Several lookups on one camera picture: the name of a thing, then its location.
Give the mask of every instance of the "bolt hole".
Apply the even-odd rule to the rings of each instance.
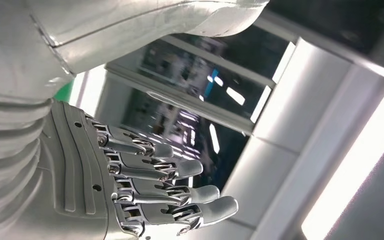
[[[102,191],[102,187],[99,186],[99,185],[97,185],[97,184],[93,185],[92,188],[93,188],[93,190],[95,190],[95,191],[97,191],[97,192]]]

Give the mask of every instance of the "glass panel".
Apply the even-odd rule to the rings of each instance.
[[[130,89],[111,78],[107,79],[107,84],[111,84],[112,89]],[[103,98],[106,99],[101,101],[106,103],[121,99],[116,92],[105,94]],[[240,132],[157,101],[136,89],[132,89],[130,97],[119,105],[119,108],[124,108],[123,112],[117,112],[112,107],[104,110],[102,119],[106,119],[105,115],[114,119],[117,112],[123,116],[120,117],[119,127],[136,132],[154,143],[171,145],[175,158],[202,162],[204,171],[193,178],[193,187],[210,184],[222,189],[248,141],[248,137]],[[189,181],[178,180],[176,184],[189,185]]]
[[[139,56],[136,66],[126,65],[126,57],[110,64],[121,65],[247,119],[251,118],[265,88],[162,40],[132,54]]]
[[[285,39],[253,25],[225,37],[173,36],[270,79],[289,44]]]

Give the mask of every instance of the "robotic hand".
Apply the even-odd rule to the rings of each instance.
[[[167,239],[216,224],[238,211],[236,200],[219,198],[216,186],[169,183],[200,174],[203,166],[198,160],[171,159],[169,145],[153,144],[130,131],[87,119],[96,128],[97,142],[108,159],[108,172],[116,185],[111,197],[123,230],[139,239]],[[158,158],[158,152],[165,154]]]
[[[239,33],[268,1],[0,0],[0,239],[154,240],[233,215],[213,186],[170,184],[199,162],[52,97],[165,35]]]

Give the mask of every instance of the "green panel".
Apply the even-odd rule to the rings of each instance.
[[[63,102],[69,102],[70,100],[70,95],[72,93],[72,87],[73,87],[73,82],[71,81],[67,83],[67,85],[63,86],[54,96],[57,100],[63,101]]]

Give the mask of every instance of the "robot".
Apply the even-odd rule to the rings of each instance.
[[[0,239],[169,239],[238,210],[171,149],[52,99],[76,74],[173,33],[222,37],[268,0],[0,0]]]

